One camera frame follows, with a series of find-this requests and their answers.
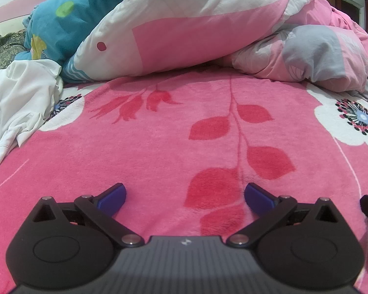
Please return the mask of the pink floral bed blanket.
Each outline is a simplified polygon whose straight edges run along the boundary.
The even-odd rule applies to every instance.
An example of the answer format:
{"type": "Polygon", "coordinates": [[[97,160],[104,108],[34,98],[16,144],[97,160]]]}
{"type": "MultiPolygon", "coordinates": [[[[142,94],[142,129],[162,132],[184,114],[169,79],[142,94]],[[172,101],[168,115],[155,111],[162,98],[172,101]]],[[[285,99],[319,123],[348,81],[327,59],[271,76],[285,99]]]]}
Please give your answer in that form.
{"type": "Polygon", "coordinates": [[[220,68],[67,88],[72,103],[0,165],[0,293],[11,239],[42,196],[71,202],[123,183],[117,219],[144,238],[228,236],[254,215],[243,191],[331,198],[359,239],[368,293],[368,102],[220,68]]]}

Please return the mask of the dark patterned cloth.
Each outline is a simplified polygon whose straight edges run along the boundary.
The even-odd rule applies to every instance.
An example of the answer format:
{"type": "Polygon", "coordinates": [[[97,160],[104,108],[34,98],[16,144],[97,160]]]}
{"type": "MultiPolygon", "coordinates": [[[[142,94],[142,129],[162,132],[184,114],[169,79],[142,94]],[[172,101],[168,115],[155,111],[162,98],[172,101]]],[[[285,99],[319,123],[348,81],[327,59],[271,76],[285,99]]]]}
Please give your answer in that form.
{"type": "Polygon", "coordinates": [[[0,69],[7,68],[15,56],[26,50],[24,47],[25,30],[0,35],[0,69]]]}

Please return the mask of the pink white blue duvet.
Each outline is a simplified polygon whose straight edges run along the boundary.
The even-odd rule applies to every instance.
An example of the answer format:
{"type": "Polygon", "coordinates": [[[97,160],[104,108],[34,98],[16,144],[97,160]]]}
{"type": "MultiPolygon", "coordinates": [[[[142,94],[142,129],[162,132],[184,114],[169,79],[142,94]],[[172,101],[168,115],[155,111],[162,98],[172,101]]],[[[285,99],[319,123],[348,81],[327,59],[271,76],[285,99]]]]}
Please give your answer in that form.
{"type": "Polygon", "coordinates": [[[47,0],[24,25],[18,59],[68,82],[213,62],[368,100],[368,34],[326,0],[47,0]]]}

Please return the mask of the white shirt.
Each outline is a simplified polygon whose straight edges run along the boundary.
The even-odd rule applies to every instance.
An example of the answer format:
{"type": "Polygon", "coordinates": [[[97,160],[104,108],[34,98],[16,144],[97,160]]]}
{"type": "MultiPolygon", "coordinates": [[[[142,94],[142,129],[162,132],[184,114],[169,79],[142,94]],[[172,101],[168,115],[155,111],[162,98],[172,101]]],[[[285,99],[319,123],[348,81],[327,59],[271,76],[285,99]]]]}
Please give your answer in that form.
{"type": "Polygon", "coordinates": [[[13,61],[0,69],[0,164],[50,116],[63,90],[52,60],[13,61]]]}

